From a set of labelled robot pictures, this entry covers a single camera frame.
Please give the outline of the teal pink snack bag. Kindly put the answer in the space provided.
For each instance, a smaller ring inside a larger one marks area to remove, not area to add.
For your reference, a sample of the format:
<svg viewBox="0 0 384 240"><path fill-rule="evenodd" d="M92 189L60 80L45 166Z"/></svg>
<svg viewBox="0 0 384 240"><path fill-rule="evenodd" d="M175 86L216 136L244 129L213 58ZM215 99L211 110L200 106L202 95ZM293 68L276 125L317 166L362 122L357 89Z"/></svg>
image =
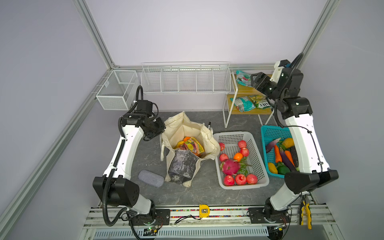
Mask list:
<svg viewBox="0 0 384 240"><path fill-rule="evenodd" d="M251 87L252 81L251 76L243 71L236 71L236 81L239 85L245 86L245 87Z"/></svg>

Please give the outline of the orange pink snack bag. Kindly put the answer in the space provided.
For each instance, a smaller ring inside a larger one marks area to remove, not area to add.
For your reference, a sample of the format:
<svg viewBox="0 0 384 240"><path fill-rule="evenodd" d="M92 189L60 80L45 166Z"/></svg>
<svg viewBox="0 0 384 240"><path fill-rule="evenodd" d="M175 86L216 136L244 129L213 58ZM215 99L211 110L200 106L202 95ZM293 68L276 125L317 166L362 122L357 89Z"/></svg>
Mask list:
<svg viewBox="0 0 384 240"><path fill-rule="evenodd" d="M195 139L194 137L190 137L189 140L187 140L182 146L177 148L179 150L189 150L196 156L201 156L205 150L203 146L200 144L200 142Z"/></svg>

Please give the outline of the beige canvas grocery bag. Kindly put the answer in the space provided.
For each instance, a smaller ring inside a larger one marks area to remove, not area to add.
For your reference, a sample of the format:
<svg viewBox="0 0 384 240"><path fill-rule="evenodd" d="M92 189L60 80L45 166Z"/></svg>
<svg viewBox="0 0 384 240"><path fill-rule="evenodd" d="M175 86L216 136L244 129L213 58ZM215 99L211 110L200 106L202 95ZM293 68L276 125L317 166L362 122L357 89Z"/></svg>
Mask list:
<svg viewBox="0 0 384 240"><path fill-rule="evenodd" d="M186 188L201 168L204 160L214 160L220 153L220 145L213 137L213 130L205 124L192 122L185 112L181 112L165 121L166 129L161 134L161 161L166 160L166 182L180 184ZM196 156L189 150L179 150L176 145L185 137L194 137L203 146L205 152Z"/></svg>

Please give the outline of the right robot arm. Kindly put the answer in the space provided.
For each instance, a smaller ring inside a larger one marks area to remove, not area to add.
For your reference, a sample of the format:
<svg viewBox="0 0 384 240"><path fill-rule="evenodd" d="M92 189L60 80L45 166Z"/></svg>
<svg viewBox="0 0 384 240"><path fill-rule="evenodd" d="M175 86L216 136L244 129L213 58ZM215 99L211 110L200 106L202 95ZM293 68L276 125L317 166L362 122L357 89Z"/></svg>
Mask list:
<svg viewBox="0 0 384 240"><path fill-rule="evenodd" d="M265 204L267 215L283 214L301 194L323 187L339 178L337 170L327 163L314 128L310 101L300 97L304 78L298 69L299 60L278 61L272 76L251 75L252 87L274 101L276 123L291 132L298 154L299 169L285 175L285 183Z"/></svg>

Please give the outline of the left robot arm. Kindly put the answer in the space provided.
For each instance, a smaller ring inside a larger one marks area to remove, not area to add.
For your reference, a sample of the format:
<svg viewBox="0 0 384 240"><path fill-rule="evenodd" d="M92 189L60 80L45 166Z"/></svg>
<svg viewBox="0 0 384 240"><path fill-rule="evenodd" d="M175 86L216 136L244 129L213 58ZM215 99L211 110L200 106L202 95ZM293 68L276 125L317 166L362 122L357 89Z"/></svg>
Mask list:
<svg viewBox="0 0 384 240"><path fill-rule="evenodd" d="M163 120L154 113L157 105L148 100L136 100L134 106L118 120L120 138L111 162L102 176L95 177L93 188L102 202L103 215L108 207L120 207L121 212L153 218L153 201L140 194L132 182L132 167L141 141L148 142L165 130Z"/></svg>

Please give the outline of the green Fox's candy bag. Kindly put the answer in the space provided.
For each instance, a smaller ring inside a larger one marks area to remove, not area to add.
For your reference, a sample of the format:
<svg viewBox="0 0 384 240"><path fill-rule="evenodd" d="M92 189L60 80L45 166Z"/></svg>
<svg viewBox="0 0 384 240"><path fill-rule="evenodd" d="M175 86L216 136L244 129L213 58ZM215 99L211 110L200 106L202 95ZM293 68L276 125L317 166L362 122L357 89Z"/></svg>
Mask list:
<svg viewBox="0 0 384 240"><path fill-rule="evenodd" d="M265 109L270 109L271 105L267 100L266 96L263 95L252 95L249 96L249 99L255 106L255 108L260 109L260 110L265 110Z"/></svg>

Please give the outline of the white and wood shelf rack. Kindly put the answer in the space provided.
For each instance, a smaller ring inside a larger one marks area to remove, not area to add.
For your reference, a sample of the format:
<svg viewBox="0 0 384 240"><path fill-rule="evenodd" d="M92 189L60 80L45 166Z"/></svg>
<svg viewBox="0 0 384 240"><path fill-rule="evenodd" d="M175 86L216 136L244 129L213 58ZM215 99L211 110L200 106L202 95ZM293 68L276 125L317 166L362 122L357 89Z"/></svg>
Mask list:
<svg viewBox="0 0 384 240"><path fill-rule="evenodd" d="M222 113L224 119L224 127L230 124L230 119L234 115L256 115L261 126L272 123L274 109L272 107L255 107L250 97L259 97L263 99L262 93L254 88L240 85L237 76L231 71L231 87L230 92L224 98Z"/></svg>

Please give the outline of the small white mesh basket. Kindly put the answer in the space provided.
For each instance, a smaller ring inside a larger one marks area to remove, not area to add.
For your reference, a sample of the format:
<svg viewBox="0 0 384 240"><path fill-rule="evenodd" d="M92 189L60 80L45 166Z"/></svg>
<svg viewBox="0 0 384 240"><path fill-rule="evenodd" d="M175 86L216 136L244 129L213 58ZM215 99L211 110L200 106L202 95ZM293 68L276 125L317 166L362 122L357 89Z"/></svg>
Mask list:
<svg viewBox="0 0 384 240"><path fill-rule="evenodd" d="M112 70L96 97L104 110L128 111L136 99L139 85L136 71Z"/></svg>

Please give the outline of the grey fabric glasses case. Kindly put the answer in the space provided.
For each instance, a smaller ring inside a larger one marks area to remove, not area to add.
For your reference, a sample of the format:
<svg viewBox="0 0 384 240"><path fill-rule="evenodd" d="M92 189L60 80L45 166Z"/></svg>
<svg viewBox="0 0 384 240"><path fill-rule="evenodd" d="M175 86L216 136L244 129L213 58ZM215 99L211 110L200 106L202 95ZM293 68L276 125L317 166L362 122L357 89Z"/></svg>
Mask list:
<svg viewBox="0 0 384 240"><path fill-rule="evenodd" d="M138 178L139 180L146 183L147 185L150 185L156 188L160 188L165 182L164 177L147 170L142 170L139 173Z"/></svg>

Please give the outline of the teal plastic basket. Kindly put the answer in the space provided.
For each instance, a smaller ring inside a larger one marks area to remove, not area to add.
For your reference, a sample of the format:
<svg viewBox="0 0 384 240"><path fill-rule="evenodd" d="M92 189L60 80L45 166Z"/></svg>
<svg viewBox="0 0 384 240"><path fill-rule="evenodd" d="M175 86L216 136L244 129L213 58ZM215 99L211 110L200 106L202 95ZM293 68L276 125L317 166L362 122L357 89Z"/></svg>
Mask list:
<svg viewBox="0 0 384 240"><path fill-rule="evenodd" d="M267 167L267 172L273 177L283 179L283 175L270 173L268 163L273 163L275 166L277 166L278 162L283 162L279 148L283 149L283 151L290 151L290 149L286 150L282 147L282 142L287 138L292 138L291 133L288 129L275 126L262 126L261 131L264 162L265 166Z"/></svg>

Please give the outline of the red apple far right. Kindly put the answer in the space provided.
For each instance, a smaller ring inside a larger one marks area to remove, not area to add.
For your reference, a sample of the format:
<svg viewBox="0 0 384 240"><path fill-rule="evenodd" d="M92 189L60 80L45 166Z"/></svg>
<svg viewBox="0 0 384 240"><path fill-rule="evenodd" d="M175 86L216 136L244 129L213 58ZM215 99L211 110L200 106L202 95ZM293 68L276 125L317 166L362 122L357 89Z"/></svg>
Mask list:
<svg viewBox="0 0 384 240"><path fill-rule="evenodd" d="M247 142L244 141L244 140L239 141L239 142L238 142L238 147L239 147L240 149L246 148L246 147L247 147Z"/></svg>

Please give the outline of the red apple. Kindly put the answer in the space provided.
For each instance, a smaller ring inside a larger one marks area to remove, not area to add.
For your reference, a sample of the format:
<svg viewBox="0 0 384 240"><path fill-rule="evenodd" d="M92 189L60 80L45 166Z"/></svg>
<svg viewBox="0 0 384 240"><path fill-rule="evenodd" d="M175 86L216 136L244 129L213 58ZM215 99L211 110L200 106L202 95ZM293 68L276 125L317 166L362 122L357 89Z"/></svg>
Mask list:
<svg viewBox="0 0 384 240"><path fill-rule="evenodd" d="M235 179L232 176L227 175L224 177L223 184L227 187L234 186L235 185Z"/></svg>
<svg viewBox="0 0 384 240"><path fill-rule="evenodd" d="M235 182L239 186L245 185L247 183L247 177L243 174L238 174L235 177Z"/></svg>
<svg viewBox="0 0 384 240"><path fill-rule="evenodd" d="M239 142L238 142L238 147L239 147L240 149L246 148L246 147L247 147L247 142L244 141L244 140L239 141Z"/></svg>
<svg viewBox="0 0 384 240"><path fill-rule="evenodd" d="M241 153L244 157L248 157L250 155L248 148L240 148L239 153Z"/></svg>
<svg viewBox="0 0 384 240"><path fill-rule="evenodd" d="M220 162L225 162L228 159L229 159L229 157L227 154L220 154L220 156L219 156Z"/></svg>
<svg viewBox="0 0 384 240"><path fill-rule="evenodd" d="M219 143L219 145L220 145L220 149L221 149L221 151L223 151L223 150L225 149L225 144L223 144L223 143Z"/></svg>

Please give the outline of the white plastic basket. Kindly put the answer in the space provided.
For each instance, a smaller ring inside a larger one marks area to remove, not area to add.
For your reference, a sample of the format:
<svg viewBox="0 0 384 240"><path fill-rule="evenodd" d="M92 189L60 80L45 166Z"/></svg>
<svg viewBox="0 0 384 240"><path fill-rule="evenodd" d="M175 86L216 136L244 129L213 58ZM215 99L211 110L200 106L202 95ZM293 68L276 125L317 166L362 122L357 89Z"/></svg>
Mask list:
<svg viewBox="0 0 384 240"><path fill-rule="evenodd" d="M270 180L267 175L266 167L263 163L263 159L261 157L255 139L251 133L244 131L215 133L214 139L218 143L222 143L225 145L224 150L220 153L226 154L230 159L232 159L235 154L240 152L238 142L244 140L247 144L247 149L250 153L244 160L241 161L241 163L244 163L245 165L239 169L238 174L243 174L245 176L253 174L258 179L257 183L253 185L248 183L244 185L238 185L237 183L234 183L233 186L226 186L226 174L220 168L222 162L220 161L220 157L217 156L215 161L218 180L221 188L225 190L246 190L266 187L269 184Z"/></svg>

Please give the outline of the yellow lemon in teal basket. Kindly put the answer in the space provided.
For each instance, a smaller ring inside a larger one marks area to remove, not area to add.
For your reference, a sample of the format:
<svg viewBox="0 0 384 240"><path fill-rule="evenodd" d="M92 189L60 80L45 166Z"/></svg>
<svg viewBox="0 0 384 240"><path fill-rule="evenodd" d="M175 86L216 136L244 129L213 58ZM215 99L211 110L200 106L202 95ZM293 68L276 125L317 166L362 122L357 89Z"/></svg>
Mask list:
<svg viewBox="0 0 384 240"><path fill-rule="evenodd" d="M287 138L285 139L283 142L282 142L282 147L284 149L290 149L291 147L294 147L295 146L295 143L294 143L294 140L293 138Z"/></svg>

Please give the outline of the red apple far left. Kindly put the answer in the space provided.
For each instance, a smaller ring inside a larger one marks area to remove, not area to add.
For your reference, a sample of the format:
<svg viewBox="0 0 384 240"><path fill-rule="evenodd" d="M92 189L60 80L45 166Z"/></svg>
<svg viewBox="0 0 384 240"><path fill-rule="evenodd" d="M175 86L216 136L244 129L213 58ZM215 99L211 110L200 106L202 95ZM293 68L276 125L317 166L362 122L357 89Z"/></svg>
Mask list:
<svg viewBox="0 0 384 240"><path fill-rule="evenodd" d="M221 149L221 151L223 151L223 150L225 149L225 144L223 144L223 143L219 143L219 145L220 145L220 149Z"/></svg>

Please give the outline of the red apple middle right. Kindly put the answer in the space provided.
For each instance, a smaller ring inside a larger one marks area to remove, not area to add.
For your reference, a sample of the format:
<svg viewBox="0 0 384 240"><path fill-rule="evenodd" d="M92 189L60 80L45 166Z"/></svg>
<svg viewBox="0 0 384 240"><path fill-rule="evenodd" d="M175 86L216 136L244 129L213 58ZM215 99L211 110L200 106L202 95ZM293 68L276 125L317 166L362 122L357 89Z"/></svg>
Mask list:
<svg viewBox="0 0 384 240"><path fill-rule="evenodd" d="M248 148L240 148L239 153L241 153L244 157L248 157L250 155Z"/></svg>

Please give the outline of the red apple middle left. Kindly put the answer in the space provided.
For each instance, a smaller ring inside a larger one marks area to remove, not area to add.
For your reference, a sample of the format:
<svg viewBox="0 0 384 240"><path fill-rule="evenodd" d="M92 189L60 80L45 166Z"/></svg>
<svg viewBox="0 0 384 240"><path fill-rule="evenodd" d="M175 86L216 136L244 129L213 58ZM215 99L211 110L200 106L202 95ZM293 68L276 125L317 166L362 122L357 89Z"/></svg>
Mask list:
<svg viewBox="0 0 384 240"><path fill-rule="evenodd" d="M229 159L229 157L227 154L220 154L220 156L219 156L220 162L225 162L228 159Z"/></svg>

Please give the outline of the orange carrot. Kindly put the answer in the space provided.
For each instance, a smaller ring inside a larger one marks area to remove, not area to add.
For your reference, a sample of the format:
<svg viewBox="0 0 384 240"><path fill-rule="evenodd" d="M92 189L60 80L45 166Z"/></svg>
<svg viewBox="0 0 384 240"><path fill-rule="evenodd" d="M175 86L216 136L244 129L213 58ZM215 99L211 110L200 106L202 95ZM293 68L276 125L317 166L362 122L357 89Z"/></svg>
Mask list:
<svg viewBox="0 0 384 240"><path fill-rule="evenodd" d="M285 155L287 156L287 158L289 159L289 161L291 162L291 164L295 167L295 163L294 163L294 160L293 160L293 157L292 157L292 154L290 151L285 151Z"/></svg>

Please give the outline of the dark green cucumber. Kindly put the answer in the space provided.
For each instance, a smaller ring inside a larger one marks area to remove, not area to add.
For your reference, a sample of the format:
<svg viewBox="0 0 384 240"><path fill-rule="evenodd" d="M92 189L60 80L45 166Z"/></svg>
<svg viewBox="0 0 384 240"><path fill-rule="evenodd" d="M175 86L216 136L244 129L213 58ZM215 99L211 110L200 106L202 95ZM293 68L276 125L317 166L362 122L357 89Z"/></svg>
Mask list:
<svg viewBox="0 0 384 240"><path fill-rule="evenodd" d="M298 168L299 167L299 158L298 158L298 154L297 154L295 146L290 148L290 153L291 153L295 167Z"/></svg>

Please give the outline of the pink dragon fruit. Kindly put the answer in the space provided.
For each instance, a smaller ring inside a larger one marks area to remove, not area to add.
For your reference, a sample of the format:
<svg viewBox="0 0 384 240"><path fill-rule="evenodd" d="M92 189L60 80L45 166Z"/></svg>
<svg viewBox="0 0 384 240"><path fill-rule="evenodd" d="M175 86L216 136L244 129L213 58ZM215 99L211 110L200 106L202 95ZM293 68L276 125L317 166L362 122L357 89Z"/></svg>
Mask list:
<svg viewBox="0 0 384 240"><path fill-rule="evenodd" d="M236 160L226 160L221 163L220 169L225 175L236 175L237 172L240 170L241 165Z"/></svg>

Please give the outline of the yellow pepper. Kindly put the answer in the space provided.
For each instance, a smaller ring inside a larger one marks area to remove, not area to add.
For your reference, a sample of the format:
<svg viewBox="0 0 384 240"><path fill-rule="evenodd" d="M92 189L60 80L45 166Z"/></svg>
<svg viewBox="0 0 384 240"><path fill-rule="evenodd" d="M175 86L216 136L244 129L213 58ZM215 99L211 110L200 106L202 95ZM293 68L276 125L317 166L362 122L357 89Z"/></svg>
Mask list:
<svg viewBox="0 0 384 240"><path fill-rule="evenodd" d="M273 163L268 163L268 168L269 168L270 173L272 173L272 174L278 174L279 173L276 166Z"/></svg>

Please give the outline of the purple eggplant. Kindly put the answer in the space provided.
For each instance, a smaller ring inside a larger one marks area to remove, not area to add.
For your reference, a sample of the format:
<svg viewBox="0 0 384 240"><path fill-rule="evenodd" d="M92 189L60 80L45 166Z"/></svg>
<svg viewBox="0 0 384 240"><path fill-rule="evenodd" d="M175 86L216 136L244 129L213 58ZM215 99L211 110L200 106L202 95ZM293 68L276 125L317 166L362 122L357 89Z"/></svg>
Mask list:
<svg viewBox="0 0 384 240"><path fill-rule="evenodd" d="M279 148L280 155L282 157L283 163L291 170L291 172L296 172L296 167L291 163L289 158L287 157L286 153L283 151L283 149Z"/></svg>

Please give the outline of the green bell pepper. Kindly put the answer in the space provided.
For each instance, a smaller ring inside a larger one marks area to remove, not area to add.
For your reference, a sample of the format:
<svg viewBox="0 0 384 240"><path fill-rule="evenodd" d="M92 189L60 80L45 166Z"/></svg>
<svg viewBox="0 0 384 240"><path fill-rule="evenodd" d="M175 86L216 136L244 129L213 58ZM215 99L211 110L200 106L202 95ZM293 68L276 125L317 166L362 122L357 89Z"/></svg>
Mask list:
<svg viewBox="0 0 384 240"><path fill-rule="evenodd" d="M278 162L276 168L278 170L279 175L284 176L286 173L291 172L291 170L283 162Z"/></svg>

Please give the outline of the red apple near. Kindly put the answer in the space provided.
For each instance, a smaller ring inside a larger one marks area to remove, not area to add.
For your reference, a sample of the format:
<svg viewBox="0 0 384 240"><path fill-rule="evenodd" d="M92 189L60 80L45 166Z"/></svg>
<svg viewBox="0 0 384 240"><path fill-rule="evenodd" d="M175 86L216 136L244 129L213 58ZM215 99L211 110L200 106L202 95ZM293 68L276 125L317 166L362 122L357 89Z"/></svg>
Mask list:
<svg viewBox="0 0 384 240"><path fill-rule="evenodd" d="M227 175L224 177L223 184L227 187L234 186L235 185L235 179L232 176Z"/></svg>

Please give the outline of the yellow tape measure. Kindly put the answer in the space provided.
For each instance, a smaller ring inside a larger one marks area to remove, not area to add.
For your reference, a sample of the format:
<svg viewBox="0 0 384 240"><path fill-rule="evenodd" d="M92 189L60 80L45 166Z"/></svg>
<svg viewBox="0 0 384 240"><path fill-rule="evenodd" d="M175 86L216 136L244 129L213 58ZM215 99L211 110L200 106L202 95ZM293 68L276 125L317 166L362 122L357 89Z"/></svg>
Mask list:
<svg viewBox="0 0 384 240"><path fill-rule="evenodd" d="M210 215L210 207L208 205L199 205L199 218L207 218Z"/></svg>

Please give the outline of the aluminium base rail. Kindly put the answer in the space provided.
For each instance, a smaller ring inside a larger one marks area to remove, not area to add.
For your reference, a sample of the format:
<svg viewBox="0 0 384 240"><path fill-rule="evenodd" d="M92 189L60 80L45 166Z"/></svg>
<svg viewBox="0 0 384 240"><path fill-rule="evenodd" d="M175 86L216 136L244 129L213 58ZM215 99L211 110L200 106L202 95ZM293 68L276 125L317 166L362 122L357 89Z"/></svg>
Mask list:
<svg viewBox="0 0 384 240"><path fill-rule="evenodd" d="M292 205L266 220L263 206L160 207L155 219L144 223L123 215L105 225L102 210L92 208L81 240L342 240L343 235L327 205Z"/></svg>

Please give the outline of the yellow handled pliers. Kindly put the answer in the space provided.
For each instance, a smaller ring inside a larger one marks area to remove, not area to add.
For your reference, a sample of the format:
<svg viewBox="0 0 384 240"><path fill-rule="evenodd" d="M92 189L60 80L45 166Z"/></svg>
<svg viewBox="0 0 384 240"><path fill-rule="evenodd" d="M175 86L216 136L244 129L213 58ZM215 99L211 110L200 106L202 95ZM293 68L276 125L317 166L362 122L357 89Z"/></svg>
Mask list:
<svg viewBox="0 0 384 240"><path fill-rule="evenodd" d="M301 206L300 206L300 225L303 226L305 222L309 230L312 230L312 212L310 209L310 202L307 195L301 196Z"/></svg>

